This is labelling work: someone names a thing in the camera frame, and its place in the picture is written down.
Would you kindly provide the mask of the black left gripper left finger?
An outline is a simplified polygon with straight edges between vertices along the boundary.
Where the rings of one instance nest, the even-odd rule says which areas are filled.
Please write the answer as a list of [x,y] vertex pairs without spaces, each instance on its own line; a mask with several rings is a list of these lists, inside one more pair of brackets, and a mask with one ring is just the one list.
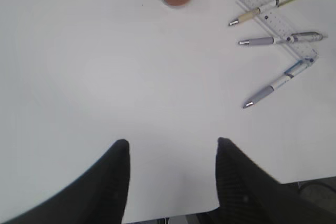
[[80,177],[8,223],[122,223],[130,182],[130,145],[117,140]]

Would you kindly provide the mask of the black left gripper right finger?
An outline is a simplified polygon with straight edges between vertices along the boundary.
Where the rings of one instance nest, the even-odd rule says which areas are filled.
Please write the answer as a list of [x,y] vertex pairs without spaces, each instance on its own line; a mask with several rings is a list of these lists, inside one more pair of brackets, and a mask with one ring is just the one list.
[[278,183],[228,138],[218,139],[215,178],[213,223],[335,223],[335,214]]

